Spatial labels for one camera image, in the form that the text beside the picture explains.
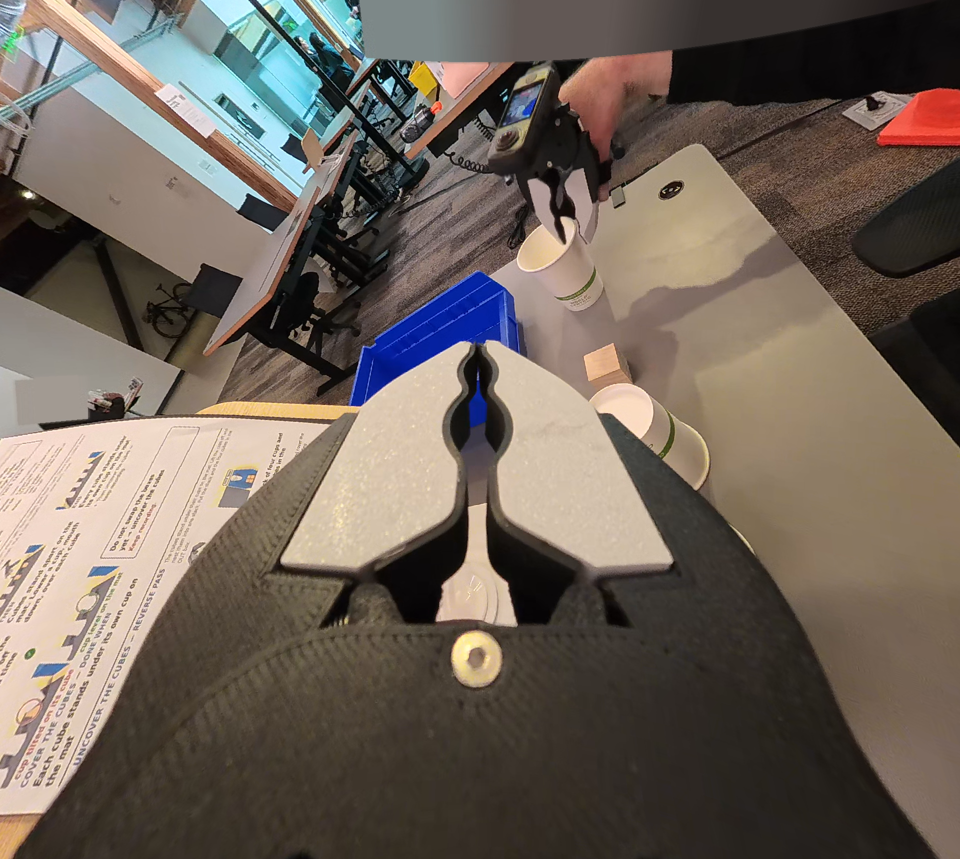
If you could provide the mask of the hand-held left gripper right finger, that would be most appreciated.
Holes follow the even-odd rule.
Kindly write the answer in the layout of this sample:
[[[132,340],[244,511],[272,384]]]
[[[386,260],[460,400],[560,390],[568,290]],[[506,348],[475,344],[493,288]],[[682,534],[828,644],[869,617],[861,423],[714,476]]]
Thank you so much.
[[[599,415],[573,386],[507,345],[478,349],[494,524],[589,580],[674,564]]]

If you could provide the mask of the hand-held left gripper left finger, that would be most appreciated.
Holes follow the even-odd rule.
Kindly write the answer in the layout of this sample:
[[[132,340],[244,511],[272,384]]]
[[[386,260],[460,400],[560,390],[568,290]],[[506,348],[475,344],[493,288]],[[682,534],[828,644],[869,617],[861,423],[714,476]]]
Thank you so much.
[[[448,533],[467,508],[477,345],[459,341],[352,416],[280,563],[361,579]]]

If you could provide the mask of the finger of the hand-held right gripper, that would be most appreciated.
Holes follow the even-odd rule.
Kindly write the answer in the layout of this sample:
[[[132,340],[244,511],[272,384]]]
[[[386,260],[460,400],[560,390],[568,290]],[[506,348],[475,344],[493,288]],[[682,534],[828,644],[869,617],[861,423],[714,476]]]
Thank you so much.
[[[560,207],[565,193],[563,177],[547,174],[527,178],[527,198],[534,216],[549,234],[565,234]]]
[[[562,173],[562,223],[575,223],[579,235],[587,244],[594,241],[598,209],[598,200],[590,190],[586,172],[565,170]]]

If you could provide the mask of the wooden cube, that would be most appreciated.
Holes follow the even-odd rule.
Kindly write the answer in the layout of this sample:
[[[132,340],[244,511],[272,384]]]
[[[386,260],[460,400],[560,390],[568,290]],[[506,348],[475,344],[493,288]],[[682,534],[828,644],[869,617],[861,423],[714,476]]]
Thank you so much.
[[[583,365],[586,380],[595,391],[634,383],[626,357],[613,342],[584,354]]]

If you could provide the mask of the person's right forearm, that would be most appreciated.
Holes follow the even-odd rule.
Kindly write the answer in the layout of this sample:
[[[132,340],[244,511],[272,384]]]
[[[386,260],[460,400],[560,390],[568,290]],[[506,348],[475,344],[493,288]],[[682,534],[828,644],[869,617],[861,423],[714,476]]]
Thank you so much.
[[[677,49],[666,100],[737,107],[959,87],[959,0]]]

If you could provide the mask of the wooden-top standing desk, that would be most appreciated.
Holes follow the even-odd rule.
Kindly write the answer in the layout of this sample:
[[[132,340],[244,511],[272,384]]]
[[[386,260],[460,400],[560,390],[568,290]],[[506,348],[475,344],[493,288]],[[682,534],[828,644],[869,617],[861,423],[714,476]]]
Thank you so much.
[[[459,97],[443,94],[440,99],[442,109],[436,119],[423,135],[404,148],[403,156],[407,160],[415,160],[425,153],[441,157],[484,110],[491,114],[493,121],[498,121],[506,95],[525,67],[523,62],[489,63]]]
[[[312,216],[318,205],[331,198],[336,183],[318,173],[308,179],[286,220],[270,233],[242,276],[242,285],[202,351],[204,356],[250,336],[261,346],[284,352],[316,371],[323,378],[318,395],[354,376],[357,362],[338,365],[327,359],[323,339],[338,331],[359,335],[355,319],[340,320],[338,316],[356,313],[359,292],[385,273],[390,251],[371,256],[350,250],[330,234],[320,217]],[[315,254],[354,285],[329,311],[316,306],[320,281],[313,280],[306,270],[308,259]]]

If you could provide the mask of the grey desk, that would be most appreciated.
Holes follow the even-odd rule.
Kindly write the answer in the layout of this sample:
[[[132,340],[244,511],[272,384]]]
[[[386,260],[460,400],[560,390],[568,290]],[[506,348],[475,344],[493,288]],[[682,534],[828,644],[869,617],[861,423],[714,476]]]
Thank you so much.
[[[491,275],[528,356],[588,397],[585,354],[616,344],[703,436],[704,494],[797,613],[888,790],[958,857],[958,446],[703,145],[599,214],[588,310],[514,262]]]

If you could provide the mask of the person's right hand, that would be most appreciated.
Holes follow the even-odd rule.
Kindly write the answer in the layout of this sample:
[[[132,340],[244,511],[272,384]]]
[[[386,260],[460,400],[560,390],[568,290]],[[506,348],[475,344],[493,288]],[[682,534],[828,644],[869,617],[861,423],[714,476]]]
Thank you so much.
[[[609,161],[624,110],[666,97],[672,70],[671,50],[590,59],[560,86],[558,99],[579,117],[600,161]]]

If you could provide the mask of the pink box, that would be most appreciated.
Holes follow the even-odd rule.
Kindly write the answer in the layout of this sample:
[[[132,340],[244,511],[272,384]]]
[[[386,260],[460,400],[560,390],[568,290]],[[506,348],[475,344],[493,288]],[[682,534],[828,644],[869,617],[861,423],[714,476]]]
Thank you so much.
[[[448,96],[457,99],[488,71],[490,65],[488,62],[438,63],[438,83]]]

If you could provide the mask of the bottle with orange cap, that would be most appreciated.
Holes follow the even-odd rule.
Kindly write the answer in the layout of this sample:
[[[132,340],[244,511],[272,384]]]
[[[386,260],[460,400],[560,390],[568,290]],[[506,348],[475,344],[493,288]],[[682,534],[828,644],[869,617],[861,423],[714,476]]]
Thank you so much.
[[[435,100],[430,104],[419,105],[410,119],[403,125],[400,136],[405,145],[414,144],[434,124],[437,115],[443,111],[443,103]]]

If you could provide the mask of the blue plastic bin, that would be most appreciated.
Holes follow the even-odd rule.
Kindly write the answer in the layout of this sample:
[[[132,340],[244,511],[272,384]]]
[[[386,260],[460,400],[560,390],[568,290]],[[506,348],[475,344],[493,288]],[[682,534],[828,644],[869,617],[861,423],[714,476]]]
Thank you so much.
[[[474,272],[362,348],[349,405],[362,406],[400,375],[451,346],[491,340],[526,354],[510,291]]]

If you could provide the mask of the black folding chair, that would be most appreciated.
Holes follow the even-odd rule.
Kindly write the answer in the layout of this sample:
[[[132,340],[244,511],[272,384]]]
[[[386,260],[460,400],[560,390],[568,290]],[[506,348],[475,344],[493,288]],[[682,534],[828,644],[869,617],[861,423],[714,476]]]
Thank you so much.
[[[242,276],[201,264],[183,302],[190,309],[222,319],[242,283]]]
[[[287,219],[289,210],[270,204],[253,195],[247,194],[236,212],[258,228],[275,232]]]

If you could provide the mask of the bicycle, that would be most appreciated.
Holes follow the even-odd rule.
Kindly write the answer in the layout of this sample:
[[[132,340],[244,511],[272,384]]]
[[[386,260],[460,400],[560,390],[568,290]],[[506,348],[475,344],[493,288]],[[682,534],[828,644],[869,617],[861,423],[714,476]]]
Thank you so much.
[[[191,288],[191,283],[183,281],[175,283],[171,289],[157,284],[155,290],[162,294],[162,301],[149,301],[142,321],[163,339],[180,340],[194,318],[194,310],[186,303]]]

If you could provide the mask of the floor outlet plate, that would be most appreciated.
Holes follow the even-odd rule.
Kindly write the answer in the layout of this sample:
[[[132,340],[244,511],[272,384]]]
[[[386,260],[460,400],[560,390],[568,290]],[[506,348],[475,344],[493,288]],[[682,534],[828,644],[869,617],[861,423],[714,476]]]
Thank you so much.
[[[874,132],[894,120],[914,97],[878,90],[860,98],[844,110],[843,116],[861,128]]]

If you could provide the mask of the red cloth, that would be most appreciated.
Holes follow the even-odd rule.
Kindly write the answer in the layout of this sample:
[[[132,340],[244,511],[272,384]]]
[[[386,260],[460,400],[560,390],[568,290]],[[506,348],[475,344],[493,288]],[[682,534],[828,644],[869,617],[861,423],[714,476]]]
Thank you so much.
[[[882,147],[959,147],[959,90],[919,92],[876,138]]]

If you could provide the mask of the white wall notice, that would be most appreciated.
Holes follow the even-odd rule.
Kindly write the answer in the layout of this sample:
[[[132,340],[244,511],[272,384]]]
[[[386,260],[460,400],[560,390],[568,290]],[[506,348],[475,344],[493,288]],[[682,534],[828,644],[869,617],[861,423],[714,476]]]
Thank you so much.
[[[216,123],[175,85],[170,83],[164,84],[154,95],[201,137],[210,138],[210,136],[217,131]]]

